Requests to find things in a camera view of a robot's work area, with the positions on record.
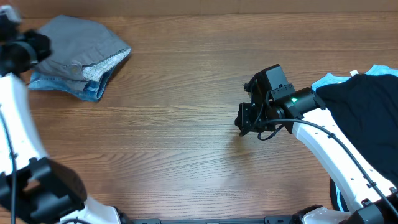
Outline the grey cotton shorts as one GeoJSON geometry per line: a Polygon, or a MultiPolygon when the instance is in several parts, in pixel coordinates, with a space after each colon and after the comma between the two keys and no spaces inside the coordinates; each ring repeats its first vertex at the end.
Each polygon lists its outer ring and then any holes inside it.
{"type": "Polygon", "coordinates": [[[50,39],[51,55],[35,67],[37,73],[61,78],[75,91],[125,59],[131,47],[99,22],[58,16],[39,29],[50,39]]]}

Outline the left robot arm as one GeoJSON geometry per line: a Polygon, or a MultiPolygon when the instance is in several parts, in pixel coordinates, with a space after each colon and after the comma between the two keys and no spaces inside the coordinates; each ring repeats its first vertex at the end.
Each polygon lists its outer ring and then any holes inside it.
{"type": "Polygon", "coordinates": [[[88,196],[76,172],[49,158],[20,74],[50,55],[50,41],[34,30],[20,33],[20,23],[12,6],[1,6],[1,206],[11,223],[130,223],[88,196]]]}

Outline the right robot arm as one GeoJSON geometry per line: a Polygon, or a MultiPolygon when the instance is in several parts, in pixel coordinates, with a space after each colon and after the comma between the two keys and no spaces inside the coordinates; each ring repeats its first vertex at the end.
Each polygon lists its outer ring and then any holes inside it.
{"type": "Polygon", "coordinates": [[[285,128],[311,150],[345,199],[347,211],[313,205],[292,215],[291,223],[397,223],[397,188],[351,144],[311,88],[295,90],[278,64],[243,87],[251,100],[240,104],[234,122],[240,136],[285,128]]]}

